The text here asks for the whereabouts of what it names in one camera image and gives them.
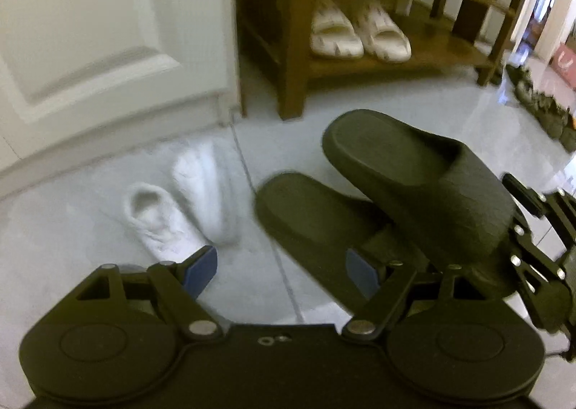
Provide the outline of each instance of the pink bag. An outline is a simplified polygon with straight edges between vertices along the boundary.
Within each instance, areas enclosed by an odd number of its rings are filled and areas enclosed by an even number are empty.
[[[561,44],[552,58],[552,68],[572,89],[576,88],[576,53],[572,49]]]

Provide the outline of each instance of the silver bolt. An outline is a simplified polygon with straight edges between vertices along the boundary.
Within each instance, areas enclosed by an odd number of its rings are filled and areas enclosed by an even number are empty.
[[[273,346],[274,341],[274,338],[270,336],[263,336],[258,338],[258,344],[262,346]]]
[[[196,336],[210,336],[217,332],[218,325],[210,320],[197,320],[188,325],[188,330]]]
[[[346,325],[346,329],[352,334],[372,334],[376,331],[376,325],[368,320],[352,320]]]
[[[280,334],[280,336],[276,336],[275,339],[278,342],[290,342],[292,338],[286,334]]]

